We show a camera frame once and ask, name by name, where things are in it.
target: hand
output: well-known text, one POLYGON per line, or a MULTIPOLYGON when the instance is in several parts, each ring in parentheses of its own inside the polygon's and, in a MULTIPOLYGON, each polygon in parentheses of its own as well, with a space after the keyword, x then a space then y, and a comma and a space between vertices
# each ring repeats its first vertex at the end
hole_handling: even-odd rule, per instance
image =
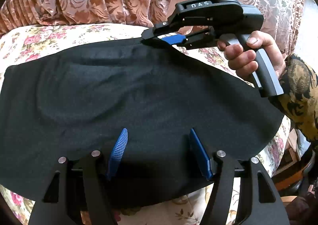
MULTIPOLYGON (((286 67, 286 63, 272 36, 261 31, 254 31, 247 40, 247 45, 253 49, 263 46, 277 77, 280 78, 286 67)), ((236 75, 242 79, 248 81, 249 75, 257 70, 258 64, 255 61, 256 53, 254 50, 243 52, 243 47, 240 44, 226 46, 223 41, 218 41, 217 47, 220 51, 224 51, 225 58, 229 60, 229 67, 235 70, 236 75)))

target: fingernail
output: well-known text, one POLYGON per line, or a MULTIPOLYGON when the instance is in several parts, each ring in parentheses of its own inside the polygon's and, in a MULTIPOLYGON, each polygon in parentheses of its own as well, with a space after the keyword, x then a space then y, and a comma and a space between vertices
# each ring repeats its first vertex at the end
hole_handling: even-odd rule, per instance
POLYGON ((249 43, 249 44, 255 44, 256 42, 257 42, 257 38, 255 38, 255 37, 250 37, 247 40, 247 43, 249 43))

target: finger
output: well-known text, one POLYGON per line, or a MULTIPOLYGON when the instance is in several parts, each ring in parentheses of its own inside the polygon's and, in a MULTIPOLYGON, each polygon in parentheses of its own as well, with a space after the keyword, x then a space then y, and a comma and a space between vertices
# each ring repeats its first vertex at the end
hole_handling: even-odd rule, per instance
POLYGON ((313 192, 313 189, 314 189, 314 185, 310 185, 307 191, 310 192, 310 193, 312 193, 312 192, 313 192))
POLYGON ((280 49, 270 34, 263 33, 261 31, 254 31, 251 33, 246 44, 251 48, 259 48, 263 45, 271 63, 273 64, 274 70, 277 71, 282 65, 284 60, 281 56, 280 49))
POLYGON ((262 45, 277 46, 274 38, 270 34, 267 34, 261 31, 252 32, 246 43, 251 48, 259 48, 262 45))
POLYGON ((251 61, 254 61, 256 53, 253 50, 248 50, 244 53, 241 53, 238 57, 233 60, 229 60, 229 68, 232 70, 238 70, 245 65, 249 64, 251 61))
POLYGON ((249 76, 254 71, 256 71, 257 68, 258 68, 258 63, 256 61, 252 61, 248 63, 247 65, 243 66, 242 68, 236 70, 236 75, 248 81, 249 76))
POLYGON ((224 56, 227 60, 233 60, 242 53, 243 47, 240 44, 233 44, 225 48, 224 56))
POLYGON ((225 50, 225 48, 226 48, 226 43, 223 42, 223 41, 221 41, 221 40, 218 40, 218 42, 217 42, 217 48, 218 48, 221 52, 223 52, 223 51, 225 50))

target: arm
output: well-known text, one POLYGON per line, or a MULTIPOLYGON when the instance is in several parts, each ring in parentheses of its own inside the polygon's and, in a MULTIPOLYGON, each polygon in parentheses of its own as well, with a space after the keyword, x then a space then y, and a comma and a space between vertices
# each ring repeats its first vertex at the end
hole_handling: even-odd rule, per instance
POLYGON ((318 145, 318 76, 296 54, 286 59, 279 80, 284 94, 270 99, 278 109, 295 122, 296 128, 318 145))
MULTIPOLYGON (((296 54, 290 55, 284 61, 269 34, 255 31, 247 44, 255 49, 264 47, 284 90, 283 95, 270 98, 271 103, 295 122, 296 128, 302 131, 314 147, 317 145, 318 151, 318 76, 296 54)), ((241 45, 226 47, 222 41, 219 41, 218 47, 224 51, 229 67, 235 70, 239 77, 248 80, 249 75, 258 68, 253 50, 243 52, 241 45)))

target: rivet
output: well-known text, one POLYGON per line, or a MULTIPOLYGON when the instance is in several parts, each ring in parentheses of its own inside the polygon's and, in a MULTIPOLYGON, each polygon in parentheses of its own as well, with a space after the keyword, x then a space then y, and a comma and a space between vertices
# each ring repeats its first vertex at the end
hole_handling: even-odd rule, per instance
POLYGON ((61 164, 63 164, 65 161, 66 161, 66 158, 65 158, 65 157, 60 157, 60 158, 58 159, 58 163, 61 163, 61 164))
POLYGON ((93 157, 98 157, 100 154, 101 154, 101 152, 99 150, 92 151, 92 156, 93 157))
POLYGON ((225 153, 225 151, 223 151, 223 150, 218 150, 218 151, 217 151, 217 155, 218 155, 219 157, 223 158, 223 157, 225 157, 226 153, 225 153))
POLYGON ((251 158, 251 161, 252 161, 254 164, 257 164, 258 162, 260 162, 259 159, 256 158, 256 157, 251 158))

